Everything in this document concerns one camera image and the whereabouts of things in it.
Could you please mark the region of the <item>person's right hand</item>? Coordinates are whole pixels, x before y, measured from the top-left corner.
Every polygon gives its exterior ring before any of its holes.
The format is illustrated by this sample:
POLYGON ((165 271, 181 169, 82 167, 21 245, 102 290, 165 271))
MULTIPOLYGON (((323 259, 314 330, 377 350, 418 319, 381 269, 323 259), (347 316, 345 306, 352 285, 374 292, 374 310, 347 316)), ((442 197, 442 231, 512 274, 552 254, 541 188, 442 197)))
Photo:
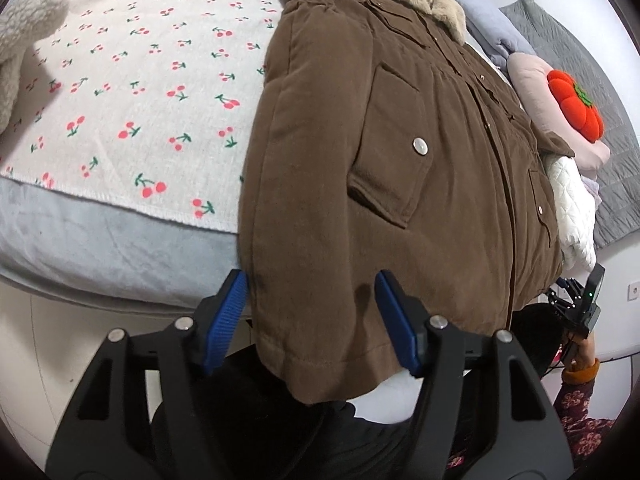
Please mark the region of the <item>person's right hand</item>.
POLYGON ((565 368, 570 372, 579 372, 592 367, 597 362, 596 334, 591 332, 587 337, 578 333, 569 333, 568 340, 575 347, 574 356, 565 362, 565 368))

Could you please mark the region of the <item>floral red sleeve forearm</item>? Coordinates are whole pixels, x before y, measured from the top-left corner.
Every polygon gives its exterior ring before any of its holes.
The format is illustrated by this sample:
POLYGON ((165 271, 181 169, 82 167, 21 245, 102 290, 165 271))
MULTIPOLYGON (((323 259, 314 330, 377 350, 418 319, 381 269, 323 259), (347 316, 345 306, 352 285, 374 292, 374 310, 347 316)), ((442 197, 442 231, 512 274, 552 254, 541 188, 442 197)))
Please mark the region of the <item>floral red sleeve forearm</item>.
POLYGON ((570 447, 574 468, 578 469, 597 451, 615 420, 589 416, 590 401, 600 368, 595 360, 582 370, 562 371, 562 385, 553 407, 570 447))

